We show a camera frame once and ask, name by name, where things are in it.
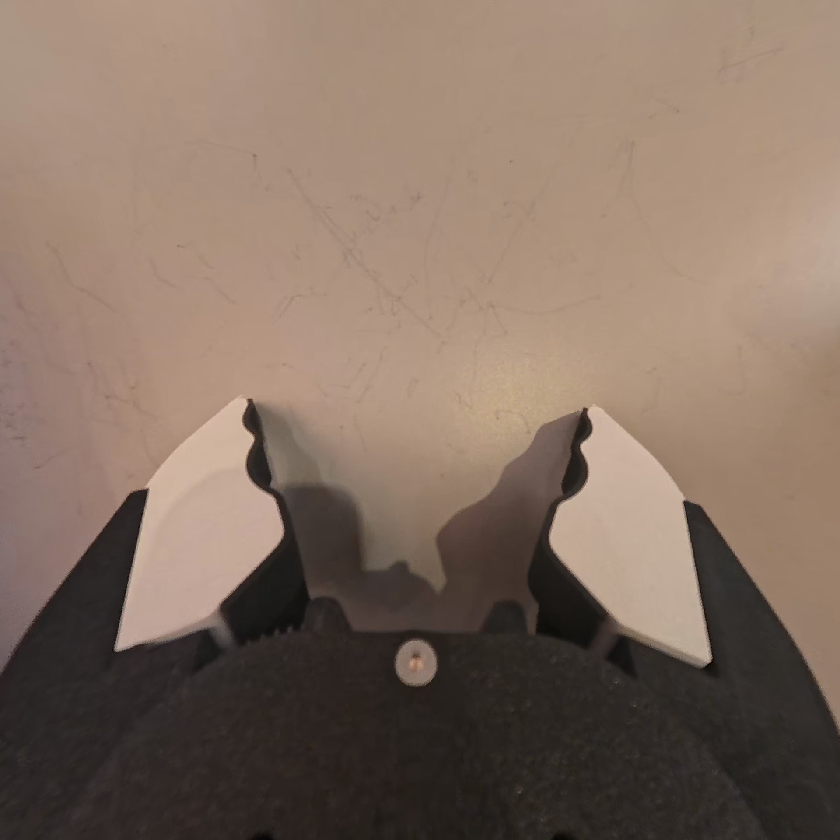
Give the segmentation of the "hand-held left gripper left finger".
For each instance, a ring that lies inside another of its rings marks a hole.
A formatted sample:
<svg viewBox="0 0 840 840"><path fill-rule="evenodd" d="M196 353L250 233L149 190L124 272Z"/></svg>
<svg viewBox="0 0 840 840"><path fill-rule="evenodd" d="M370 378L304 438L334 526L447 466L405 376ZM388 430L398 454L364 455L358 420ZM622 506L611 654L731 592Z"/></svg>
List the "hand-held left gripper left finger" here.
<svg viewBox="0 0 840 840"><path fill-rule="evenodd" d="M117 652L208 632L221 648L299 628L309 594L255 403L235 398L146 486Z"/></svg>

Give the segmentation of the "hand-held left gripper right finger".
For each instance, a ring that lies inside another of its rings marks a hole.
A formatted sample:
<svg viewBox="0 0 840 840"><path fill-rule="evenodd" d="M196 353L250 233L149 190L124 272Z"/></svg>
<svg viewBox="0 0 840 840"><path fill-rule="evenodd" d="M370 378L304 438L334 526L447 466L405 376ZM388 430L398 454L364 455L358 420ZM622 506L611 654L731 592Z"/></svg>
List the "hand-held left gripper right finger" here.
<svg viewBox="0 0 840 840"><path fill-rule="evenodd" d="M711 642L686 497L599 406L580 416L530 564L538 632L608 656L620 639L691 666Z"/></svg>

